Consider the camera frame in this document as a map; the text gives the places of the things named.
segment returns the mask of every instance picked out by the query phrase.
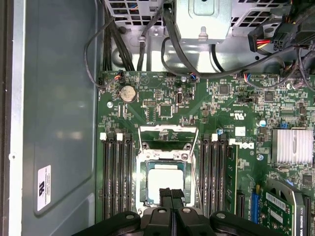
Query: black pcie slot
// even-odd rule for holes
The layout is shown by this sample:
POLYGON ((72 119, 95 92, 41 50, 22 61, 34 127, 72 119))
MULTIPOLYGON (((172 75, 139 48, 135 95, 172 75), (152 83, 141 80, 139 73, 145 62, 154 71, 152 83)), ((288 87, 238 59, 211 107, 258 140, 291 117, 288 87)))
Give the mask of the black pcie slot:
POLYGON ((125 144, 123 141, 117 141, 118 148, 118 209, 124 211, 124 189, 125 189, 125 144))
POLYGON ((245 195, 237 191, 236 193, 236 215, 244 218, 244 211, 245 211, 245 195))
POLYGON ((126 210, 131 209, 132 201, 132 135, 127 134, 125 138, 126 159, 126 210))
POLYGON ((312 201, 309 196, 304 197, 304 205, 305 205, 305 218, 306 218, 306 236, 311 236, 312 201))

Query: white label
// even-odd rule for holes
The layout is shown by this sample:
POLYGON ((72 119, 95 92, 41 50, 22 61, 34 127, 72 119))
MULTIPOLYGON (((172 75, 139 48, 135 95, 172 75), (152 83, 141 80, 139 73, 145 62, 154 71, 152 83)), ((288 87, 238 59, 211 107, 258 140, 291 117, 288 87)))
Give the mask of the white label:
POLYGON ((246 136, 246 127, 235 127, 235 136, 246 136))
POLYGON ((270 215, 274 217, 276 220, 278 220, 281 224, 283 224, 284 222, 283 218, 276 214, 273 210, 270 210, 270 215))
POLYGON ((269 193, 266 193, 266 199, 275 204, 276 206, 280 207, 282 210, 286 210, 285 203, 282 202, 281 200, 275 198, 269 193))
POLYGON ((240 144, 240 149, 254 149, 254 143, 241 143, 240 144))
POLYGON ((246 114, 245 113, 230 113, 231 117, 234 117, 237 120, 245 120, 246 114))
POLYGON ((50 203, 51 198, 51 165, 38 170, 37 175, 37 210, 43 209, 50 203))

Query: connector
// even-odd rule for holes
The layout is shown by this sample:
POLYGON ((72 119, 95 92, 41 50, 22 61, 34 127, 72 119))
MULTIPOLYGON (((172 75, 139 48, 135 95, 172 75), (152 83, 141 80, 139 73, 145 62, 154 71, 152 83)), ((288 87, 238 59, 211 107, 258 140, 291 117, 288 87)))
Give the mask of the connector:
POLYGON ((288 44, 295 38, 296 35, 296 25, 290 23, 281 24, 274 34, 272 43, 274 44, 274 50, 281 51, 283 48, 287 47, 288 44))

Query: pcie slot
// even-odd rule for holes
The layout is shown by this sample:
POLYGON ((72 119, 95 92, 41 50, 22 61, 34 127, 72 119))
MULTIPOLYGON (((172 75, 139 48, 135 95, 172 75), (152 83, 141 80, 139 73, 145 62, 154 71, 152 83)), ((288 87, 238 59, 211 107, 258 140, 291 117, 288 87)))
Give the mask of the pcie slot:
POLYGON ((236 215, 244 218, 244 212, 245 212, 245 195, 237 191, 236 193, 236 215))
POLYGON ((132 201, 132 135, 126 134, 125 138, 126 159, 126 210, 131 209, 132 201))
POLYGON ((306 236, 311 236, 311 213, 312 213, 312 203, 309 196, 304 197, 305 204, 305 218, 306 218, 306 236))
POLYGON ((125 144, 123 141, 117 141, 118 149, 118 209, 124 211, 124 190, 125 190, 125 144))
POLYGON ((260 214, 260 204, 259 204, 260 196, 254 192, 252 192, 252 200, 251 200, 251 221, 255 224, 259 223, 259 214, 260 214))

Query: integrated circuit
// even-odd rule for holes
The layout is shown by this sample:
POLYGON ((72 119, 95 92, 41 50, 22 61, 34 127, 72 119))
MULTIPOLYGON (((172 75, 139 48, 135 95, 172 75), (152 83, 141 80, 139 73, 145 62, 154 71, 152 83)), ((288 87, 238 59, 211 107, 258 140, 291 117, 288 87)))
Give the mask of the integrated circuit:
POLYGON ((219 94, 220 95, 228 95, 228 85, 220 85, 219 86, 219 94))
POLYGON ((265 102, 273 102, 274 101, 275 93, 271 91, 265 92, 265 102))

